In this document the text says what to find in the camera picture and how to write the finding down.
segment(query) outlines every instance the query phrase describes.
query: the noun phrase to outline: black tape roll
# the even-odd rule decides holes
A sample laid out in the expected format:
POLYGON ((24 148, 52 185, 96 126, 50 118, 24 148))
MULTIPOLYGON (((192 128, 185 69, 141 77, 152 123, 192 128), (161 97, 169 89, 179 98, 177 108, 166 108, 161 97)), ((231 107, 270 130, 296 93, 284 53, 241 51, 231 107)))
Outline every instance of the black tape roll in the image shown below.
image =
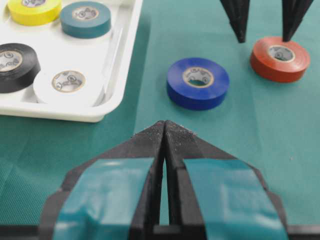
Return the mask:
POLYGON ((40 71, 37 54, 20 43, 0 45, 0 93, 13 93, 30 86, 40 71))

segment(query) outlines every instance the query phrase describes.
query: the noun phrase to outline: printed label on tape core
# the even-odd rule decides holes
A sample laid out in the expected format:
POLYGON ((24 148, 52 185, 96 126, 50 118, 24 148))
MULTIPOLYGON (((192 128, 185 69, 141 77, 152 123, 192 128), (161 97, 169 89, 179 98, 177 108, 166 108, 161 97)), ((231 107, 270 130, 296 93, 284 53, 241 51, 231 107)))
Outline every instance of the printed label on tape core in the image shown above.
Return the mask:
POLYGON ((273 45, 269 47, 268 54, 281 62, 291 62, 295 59, 295 53, 290 48, 281 46, 281 45, 273 45))
POLYGON ((37 8, 46 3, 47 0, 22 0, 22 5, 27 8, 37 8))
POLYGON ((89 21, 97 18, 99 11, 91 6, 78 7, 72 12, 72 17, 81 21, 89 21))
POLYGON ((9 72, 21 65, 22 55, 17 51, 0 52, 0 72, 9 72))
POLYGON ((72 93, 85 84, 85 76, 78 71, 63 71, 54 76, 52 86, 59 92, 72 93))
POLYGON ((212 72, 200 66, 189 67, 182 76, 183 80, 194 88, 207 88, 215 81, 212 72))

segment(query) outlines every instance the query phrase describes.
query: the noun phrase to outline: white plastic tray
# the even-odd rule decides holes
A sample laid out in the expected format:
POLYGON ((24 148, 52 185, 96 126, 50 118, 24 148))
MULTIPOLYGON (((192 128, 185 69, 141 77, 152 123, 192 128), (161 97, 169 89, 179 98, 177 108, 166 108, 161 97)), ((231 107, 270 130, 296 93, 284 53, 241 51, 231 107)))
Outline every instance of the white plastic tray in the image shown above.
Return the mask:
MULTIPOLYGON (((62 7, 80 0, 62 0, 62 7)), ((100 0, 111 11, 111 31, 93 39, 63 33, 60 20, 42 26, 15 23, 0 0, 0 45, 21 43, 32 47, 43 69, 80 60, 90 71, 102 71, 105 96, 94 107, 67 107, 37 103, 33 86, 14 93, 0 93, 0 115, 99 122, 121 103, 136 38, 143 0, 100 0)))

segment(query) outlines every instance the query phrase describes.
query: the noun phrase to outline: white tape roll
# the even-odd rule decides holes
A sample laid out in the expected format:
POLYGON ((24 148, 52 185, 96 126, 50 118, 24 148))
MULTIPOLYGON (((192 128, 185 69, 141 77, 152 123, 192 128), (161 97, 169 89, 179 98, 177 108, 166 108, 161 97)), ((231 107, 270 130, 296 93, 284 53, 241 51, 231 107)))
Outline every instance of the white tape roll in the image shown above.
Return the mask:
POLYGON ((41 70, 33 83, 38 103, 56 106, 94 107, 104 97, 101 73, 72 67, 41 70))

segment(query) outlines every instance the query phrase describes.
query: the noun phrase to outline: teal tabletop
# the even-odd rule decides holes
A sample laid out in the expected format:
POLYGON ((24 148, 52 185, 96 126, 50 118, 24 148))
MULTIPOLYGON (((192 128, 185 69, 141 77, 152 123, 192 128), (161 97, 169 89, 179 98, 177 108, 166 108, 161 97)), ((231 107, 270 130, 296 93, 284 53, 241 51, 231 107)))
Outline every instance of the teal tabletop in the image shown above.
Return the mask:
MULTIPOLYGON (((239 44, 218 0, 144 0, 125 95, 99 123, 0 116, 0 225, 36 225, 47 197, 68 170, 158 120, 172 120, 258 168, 284 204, 289 224, 320 224, 320 1, 293 41, 310 54, 301 80, 281 84, 251 69, 254 43, 282 34, 280 0, 251 1, 246 43, 239 44), (217 62, 230 88, 217 108, 171 102, 166 75, 182 58, 217 62)), ((166 180, 161 222, 168 223, 166 180)))

